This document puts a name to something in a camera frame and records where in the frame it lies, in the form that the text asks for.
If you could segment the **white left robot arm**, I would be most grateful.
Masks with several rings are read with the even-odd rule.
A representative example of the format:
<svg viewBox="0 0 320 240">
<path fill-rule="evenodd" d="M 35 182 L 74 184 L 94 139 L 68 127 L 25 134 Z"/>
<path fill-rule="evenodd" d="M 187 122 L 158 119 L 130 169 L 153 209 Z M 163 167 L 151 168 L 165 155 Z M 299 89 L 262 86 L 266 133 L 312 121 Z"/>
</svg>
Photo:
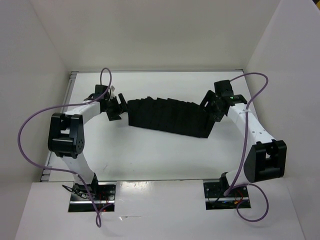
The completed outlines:
<svg viewBox="0 0 320 240">
<path fill-rule="evenodd" d="M 88 200 L 99 196 L 97 175 L 90 169 L 83 154 L 85 147 L 84 125 L 92 118 L 106 113 L 110 121 L 120 120 L 120 115 L 128 111 L 123 94 L 114 94 L 115 88 L 96 85 L 80 106 L 51 116 L 48 149 L 63 160 L 68 170 L 74 174 L 72 191 L 83 194 Z"/>
</svg>

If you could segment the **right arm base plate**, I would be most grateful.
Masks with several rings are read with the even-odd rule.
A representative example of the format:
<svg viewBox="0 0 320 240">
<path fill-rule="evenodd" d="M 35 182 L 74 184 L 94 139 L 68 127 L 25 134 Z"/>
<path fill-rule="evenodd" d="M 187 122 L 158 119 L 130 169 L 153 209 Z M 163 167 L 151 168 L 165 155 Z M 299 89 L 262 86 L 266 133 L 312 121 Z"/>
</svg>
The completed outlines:
<svg viewBox="0 0 320 240">
<path fill-rule="evenodd" d="M 238 204 L 240 209 L 251 208 L 246 187 L 233 189 L 228 196 L 224 196 L 219 180 L 213 179 L 203 182 L 203 190 L 206 210 L 231 210 L 236 209 Z"/>
</svg>

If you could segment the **black pleated skirt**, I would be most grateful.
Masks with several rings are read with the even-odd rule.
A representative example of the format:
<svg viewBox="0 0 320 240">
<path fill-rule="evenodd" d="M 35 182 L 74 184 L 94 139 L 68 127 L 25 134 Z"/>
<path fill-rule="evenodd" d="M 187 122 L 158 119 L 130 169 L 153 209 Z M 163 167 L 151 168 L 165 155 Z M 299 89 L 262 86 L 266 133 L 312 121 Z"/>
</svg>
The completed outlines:
<svg viewBox="0 0 320 240">
<path fill-rule="evenodd" d="M 129 100 L 127 113 L 132 127 L 196 138 L 208 138 L 215 124 L 200 105 L 171 98 Z"/>
</svg>

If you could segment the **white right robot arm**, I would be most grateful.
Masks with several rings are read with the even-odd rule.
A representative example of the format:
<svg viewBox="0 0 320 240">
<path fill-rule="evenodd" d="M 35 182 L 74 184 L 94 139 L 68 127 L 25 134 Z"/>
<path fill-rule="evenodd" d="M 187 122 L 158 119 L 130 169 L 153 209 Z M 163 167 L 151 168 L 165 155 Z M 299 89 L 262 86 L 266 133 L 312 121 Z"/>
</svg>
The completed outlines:
<svg viewBox="0 0 320 240">
<path fill-rule="evenodd" d="M 281 178 L 285 173 L 287 145 L 265 130 L 250 110 L 251 103 L 234 93 L 230 80 L 221 80 L 200 104 L 216 122 L 230 118 L 244 136 L 238 169 L 220 177 L 219 191 L 225 197 L 235 193 L 237 186 Z"/>
</svg>

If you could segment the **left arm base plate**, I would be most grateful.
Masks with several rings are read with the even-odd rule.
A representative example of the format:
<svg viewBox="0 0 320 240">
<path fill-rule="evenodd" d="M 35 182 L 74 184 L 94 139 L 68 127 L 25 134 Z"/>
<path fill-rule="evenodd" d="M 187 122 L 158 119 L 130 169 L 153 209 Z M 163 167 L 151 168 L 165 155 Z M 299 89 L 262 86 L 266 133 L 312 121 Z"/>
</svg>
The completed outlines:
<svg viewBox="0 0 320 240">
<path fill-rule="evenodd" d="M 94 212 L 95 209 L 83 186 L 74 184 L 72 187 L 63 185 L 70 192 L 69 213 Z M 95 206 L 103 212 L 113 212 L 115 210 L 116 200 L 116 182 L 99 182 L 97 193 L 90 191 L 94 199 Z"/>
</svg>

